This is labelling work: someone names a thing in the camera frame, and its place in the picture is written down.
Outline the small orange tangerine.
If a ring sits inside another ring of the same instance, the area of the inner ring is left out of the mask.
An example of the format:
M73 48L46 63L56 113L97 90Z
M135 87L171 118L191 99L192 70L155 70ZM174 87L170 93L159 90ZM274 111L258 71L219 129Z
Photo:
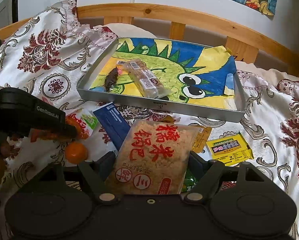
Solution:
M69 163L79 164L88 159L88 149L82 143L73 141L66 146L64 155Z

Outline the orange-red snack bag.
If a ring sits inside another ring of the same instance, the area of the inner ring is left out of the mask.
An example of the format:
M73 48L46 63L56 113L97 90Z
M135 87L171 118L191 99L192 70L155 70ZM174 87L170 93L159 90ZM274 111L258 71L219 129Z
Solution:
M94 114L80 108L65 117L67 127L64 132L51 132L34 129L30 136L30 142L40 140L70 141L72 139L87 139L90 137L98 123Z

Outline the white pillow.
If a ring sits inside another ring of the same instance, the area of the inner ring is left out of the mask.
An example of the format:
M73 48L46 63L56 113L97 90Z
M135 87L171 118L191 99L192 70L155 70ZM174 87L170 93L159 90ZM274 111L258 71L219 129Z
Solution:
M154 34L141 29L135 25L126 23L109 23L103 27L108 27L118 37L139 37L139 38L157 38Z

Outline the wooden bed rail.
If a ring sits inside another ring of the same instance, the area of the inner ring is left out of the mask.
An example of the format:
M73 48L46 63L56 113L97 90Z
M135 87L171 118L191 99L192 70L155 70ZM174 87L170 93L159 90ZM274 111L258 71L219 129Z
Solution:
M245 63L254 63L260 51L266 52L288 65L288 74L299 77L299 53L277 41L238 23L205 12L147 3L105 3L75 8L78 18L103 18L104 24L132 25L135 18L168 21L169 38L182 40L186 26L190 25L227 37L226 48Z

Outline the white green seaweed snack bag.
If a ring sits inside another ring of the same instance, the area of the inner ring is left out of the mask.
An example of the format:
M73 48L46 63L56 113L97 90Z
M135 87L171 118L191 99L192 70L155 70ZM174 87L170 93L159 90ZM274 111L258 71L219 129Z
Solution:
M190 171L189 168L187 168L185 172L185 177L183 180L183 185L181 188L181 193L186 193L192 190L192 188L197 184L197 179L193 175L193 173Z

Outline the blue paper sachet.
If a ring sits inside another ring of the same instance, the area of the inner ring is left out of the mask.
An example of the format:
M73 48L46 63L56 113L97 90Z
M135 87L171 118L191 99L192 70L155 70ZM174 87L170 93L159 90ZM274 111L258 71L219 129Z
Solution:
M128 122L126 122L112 102L98 107L93 111L93 114L104 127L115 148L119 151L130 130Z

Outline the rice cracker snack bag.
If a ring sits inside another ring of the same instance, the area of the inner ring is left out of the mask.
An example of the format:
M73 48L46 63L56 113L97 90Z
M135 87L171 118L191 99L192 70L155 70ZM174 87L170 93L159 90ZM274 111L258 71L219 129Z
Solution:
M136 120L105 185L121 194L179 194L199 126Z

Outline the floral satin bedspread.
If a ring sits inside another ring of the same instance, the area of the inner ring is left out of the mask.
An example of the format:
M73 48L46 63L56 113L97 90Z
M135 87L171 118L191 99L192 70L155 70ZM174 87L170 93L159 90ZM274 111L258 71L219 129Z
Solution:
M80 24L76 1L58 2L4 40L0 89L22 89L66 113L93 111L100 104L81 99L77 84L121 35L117 25ZM177 124L211 127L211 139L241 133L253 150L252 163L295 201L298 213L291 234L299 239L299 78L243 62L235 66L247 100L246 113L237 124L127 105L118 105L117 110L128 124L171 117Z

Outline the dinosaur drawing paper liner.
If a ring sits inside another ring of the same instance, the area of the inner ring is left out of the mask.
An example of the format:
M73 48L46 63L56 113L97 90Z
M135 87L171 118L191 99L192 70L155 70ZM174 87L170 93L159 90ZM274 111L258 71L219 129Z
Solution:
M105 92L104 80L117 60L141 59L171 91L165 100L237 109L235 105L235 61L224 46L154 39L119 38L114 53L104 64L89 89Z

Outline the nut bar clear wrapper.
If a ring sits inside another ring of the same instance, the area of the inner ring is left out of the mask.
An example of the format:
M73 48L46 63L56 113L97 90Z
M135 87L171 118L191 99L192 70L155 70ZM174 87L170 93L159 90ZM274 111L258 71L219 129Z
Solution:
M117 60L118 80L111 92L161 99L171 94L141 59Z

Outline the gold foil snack packet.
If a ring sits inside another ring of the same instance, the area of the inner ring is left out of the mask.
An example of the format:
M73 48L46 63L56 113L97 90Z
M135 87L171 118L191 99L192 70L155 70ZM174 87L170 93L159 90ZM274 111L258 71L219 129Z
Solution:
M199 122L197 120L191 120L187 124L182 123L181 122L181 117L176 117L176 116L171 116L171 115L167 115L166 117L164 117L161 120L161 122L165 122L165 123L168 123L168 124L184 124L184 125L188 125L188 126L199 127L200 131L196 135L196 138L195 138L194 143L192 145L192 150L196 154L205 152L204 148L205 148L207 140L208 140L208 138L211 134L211 131L212 131L212 127L210 125L202 124L201 122Z

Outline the yellow snack packet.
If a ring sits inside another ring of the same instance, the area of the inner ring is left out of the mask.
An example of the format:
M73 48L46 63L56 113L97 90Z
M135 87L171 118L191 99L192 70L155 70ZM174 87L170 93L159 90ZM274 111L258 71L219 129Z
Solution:
M207 141L207 149L212 159L220 161L226 166L254 159L253 151L241 133L209 140Z

